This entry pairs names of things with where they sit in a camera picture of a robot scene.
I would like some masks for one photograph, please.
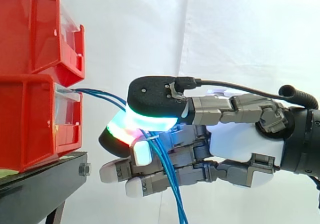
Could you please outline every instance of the blue cable bundle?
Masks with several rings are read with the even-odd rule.
[[[74,91],[85,93],[85,94],[91,95],[93,97],[106,100],[106,101],[116,105],[118,108],[120,108],[124,112],[126,111],[126,109],[122,105],[126,106],[127,102],[124,99],[122,99],[121,97],[118,97],[118,96],[111,94],[109,92],[102,91],[102,90],[96,90],[96,89],[90,89],[90,88],[78,88],[78,89],[75,89]],[[108,97],[116,99],[122,105],[117,103],[116,101],[108,98]],[[148,135],[144,130],[141,130],[141,132],[143,133],[144,137],[148,141],[151,149],[157,154],[158,158],[160,159],[160,161],[162,163],[163,169],[164,169],[165,173],[167,174],[167,178],[169,180],[170,186],[172,188],[172,191],[173,191],[173,194],[174,194],[174,197],[176,200],[176,205],[177,205],[177,209],[178,209],[178,216],[179,216],[179,224],[188,224],[187,216],[186,216],[186,213],[185,213],[185,210],[183,207],[183,203],[182,203],[182,198],[181,198],[181,193],[180,193],[180,188],[179,188],[179,183],[178,183],[178,179],[176,176],[175,168],[170,160],[168,152],[165,150],[164,145],[161,143],[161,141],[159,139],[157,139],[157,138],[151,139],[151,137],[157,136],[157,134],[155,132],[150,131],[149,132],[150,135]]]

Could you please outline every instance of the green led light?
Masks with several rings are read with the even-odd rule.
[[[152,132],[166,132],[178,121],[175,117],[150,117],[134,112],[128,105],[125,108],[125,125]]]
[[[106,128],[112,136],[130,146],[135,139],[143,134],[137,128],[126,126],[125,116],[126,113],[123,110],[119,111]]]

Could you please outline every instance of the white backdrop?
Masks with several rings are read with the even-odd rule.
[[[78,87],[125,97],[138,76],[180,74],[268,92],[292,84],[320,98],[319,0],[64,0],[64,6],[85,26],[86,79]],[[115,157],[98,136],[117,111],[108,103],[97,109],[100,103],[84,98],[82,150],[93,170],[67,200],[62,223],[178,223],[170,189],[130,199],[124,183],[100,183],[99,168]],[[182,187],[181,194],[191,224],[320,221],[313,183],[286,172],[259,189],[217,181]]]

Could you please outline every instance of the red plastic drawer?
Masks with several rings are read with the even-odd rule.
[[[81,147],[82,95],[49,75],[0,76],[0,170],[25,170]]]
[[[48,74],[68,87],[85,78],[84,27],[60,0],[0,0],[0,75]]]

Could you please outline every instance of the coiled black cable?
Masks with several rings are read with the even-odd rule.
[[[195,82],[198,87],[206,85],[206,86],[219,86],[219,87],[225,87],[225,88],[232,88],[232,89],[252,93],[255,95],[259,95],[265,98],[283,100],[291,104],[303,106],[306,109],[319,108],[318,101],[314,96],[306,92],[297,90],[291,85],[282,86],[279,89],[279,92],[278,92],[279,95],[275,95],[275,94],[270,94],[260,90],[252,89],[249,87],[245,87],[242,85],[237,85],[237,84],[223,82],[223,81],[195,79]]]

